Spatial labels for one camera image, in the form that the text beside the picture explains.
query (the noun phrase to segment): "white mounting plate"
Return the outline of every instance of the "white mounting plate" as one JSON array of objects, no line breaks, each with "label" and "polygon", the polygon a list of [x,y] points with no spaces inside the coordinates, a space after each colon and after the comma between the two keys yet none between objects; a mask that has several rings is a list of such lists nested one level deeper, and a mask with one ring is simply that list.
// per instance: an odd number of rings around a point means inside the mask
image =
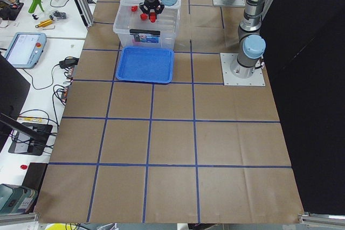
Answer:
[{"label": "white mounting plate", "polygon": [[266,86],[263,72],[261,68],[254,71],[250,78],[242,79],[235,76],[230,71],[230,64],[237,58],[238,53],[221,53],[220,60],[222,62],[223,81],[225,86]]},{"label": "white mounting plate", "polygon": [[231,6],[233,8],[243,8],[245,7],[245,0],[234,0],[234,1],[227,1],[227,0],[213,0],[214,6]]}]

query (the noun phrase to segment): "power adapter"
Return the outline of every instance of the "power adapter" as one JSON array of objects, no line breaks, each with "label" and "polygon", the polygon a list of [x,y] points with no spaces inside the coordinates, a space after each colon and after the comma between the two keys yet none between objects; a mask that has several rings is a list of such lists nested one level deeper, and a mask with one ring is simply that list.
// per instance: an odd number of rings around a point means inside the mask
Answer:
[{"label": "power adapter", "polygon": [[64,60],[59,62],[59,66],[62,69],[72,67],[72,66],[77,65],[78,61],[79,61],[78,58],[64,59]]}]

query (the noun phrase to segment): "white table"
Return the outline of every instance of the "white table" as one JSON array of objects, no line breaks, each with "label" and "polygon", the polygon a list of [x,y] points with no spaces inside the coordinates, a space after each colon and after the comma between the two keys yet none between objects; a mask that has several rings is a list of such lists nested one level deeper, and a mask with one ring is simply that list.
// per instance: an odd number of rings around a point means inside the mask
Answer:
[{"label": "white table", "polygon": [[[0,37],[0,47],[7,48],[12,40],[12,37]],[[67,56],[80,57],[80,53],[83,47],[83,40],[76,39],[47,39],[47,43],[44,47],[44,52],[40,57],[38,64],[33,69],[27,69],[34,78],[34,85],[37,88],[48,86],[51,83],[51,69],[59,61],[64,60]],[[31,83],[31,78],[19,69],[20,73]],[[56,67],[54,69],[54,85],[63,84],[66,81],[64,76],[64,69]],[[49,117],[55,120],[55,115],[52,106],[52,94],[53,86],[45,90],[35,90],[30,87],[29,94],[26,98],[23,111],[29,109],[41,109],[48,112]],[[55,99],[55,107],[57,111],[58,121],[61,120],[64,106]],[[23,114],[23,116],[32,117],[46,117],[41,111],[31,111]],[[57,127],[54,123],[52,132],[57,132]],[[50,137],[47,145],[54,144],[55,137]],[[50,155],[43,153],[41,156],[20,155],[8,153],[8,149],[11,145],[11,138],[9,138],[0,153],[0,184],[15,184],[21,185],[26,174],[26,170],[20,168],[22,164],[29,165],[31,162],[48,163]],[[45,148],[46,152],[51,152],[49,148]]]},{"label": "white table", "polygon": [[[42,6],[44,12],[37,6],[34,14],[39,17],[38,20],[34,20],[32,15],[28,13],[32,0],[20,0],[24,3],[22,10],[20,11],[15,21],[10,21],[10,24],[6,28],[0,28],[0,35],[2,36],[14,36],[16,32],[44,32],[48,38],[70,38],[70,39],[85,39],[87,29],[83,24],[77,6],[74,0],[70,0],[63,8],[53,8],[50,6],[50,0],[43,0]],[[52,5],[61,6],[67,0],[53,0]],[[89,4],[90,10],[93,13],[95,4]],[[49,18],[49,14],[53,10],[67,13],[66,20],[59,20],[55,22],[54,30],[43,30],[43,28],[35,28],[40,21]]]}]

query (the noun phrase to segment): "tablet device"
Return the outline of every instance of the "tablet device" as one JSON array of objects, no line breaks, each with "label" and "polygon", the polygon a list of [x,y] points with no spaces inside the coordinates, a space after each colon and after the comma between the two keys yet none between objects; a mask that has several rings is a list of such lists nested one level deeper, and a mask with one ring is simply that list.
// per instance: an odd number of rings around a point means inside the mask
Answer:
[{"label": "tablet device", "polygon": [[33,68],[43,52],[45,33],[17,32],[5,53],[5,59],[15,68]]}]

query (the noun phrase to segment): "blue plastic tray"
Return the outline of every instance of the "blue plastic tray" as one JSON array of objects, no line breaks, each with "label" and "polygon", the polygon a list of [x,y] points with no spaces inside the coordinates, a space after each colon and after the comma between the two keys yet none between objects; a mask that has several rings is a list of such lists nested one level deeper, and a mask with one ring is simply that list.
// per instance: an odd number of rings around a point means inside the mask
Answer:
[{"label": "blue plastic tray", "polygon": [[173,68],[172,50],[128,46],[122,50],[116,77],[125,81],[170,83]]}]

